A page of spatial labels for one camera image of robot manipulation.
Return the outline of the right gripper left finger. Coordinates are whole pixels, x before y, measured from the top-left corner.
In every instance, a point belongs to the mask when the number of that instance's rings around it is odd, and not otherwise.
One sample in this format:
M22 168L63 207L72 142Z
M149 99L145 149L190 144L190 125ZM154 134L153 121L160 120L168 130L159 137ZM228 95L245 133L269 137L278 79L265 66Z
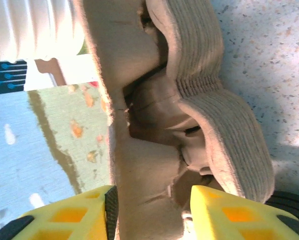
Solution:
M34 220L20 240L114 240L118 220L117 187L105 185L31 210Z

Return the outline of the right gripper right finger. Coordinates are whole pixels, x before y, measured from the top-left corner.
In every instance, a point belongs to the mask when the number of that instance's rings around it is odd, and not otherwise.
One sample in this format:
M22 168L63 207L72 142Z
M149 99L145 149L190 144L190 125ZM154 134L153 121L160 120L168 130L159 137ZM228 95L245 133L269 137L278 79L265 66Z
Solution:
M299 240L291 213L207 186L192 187L190 209L199 240Z

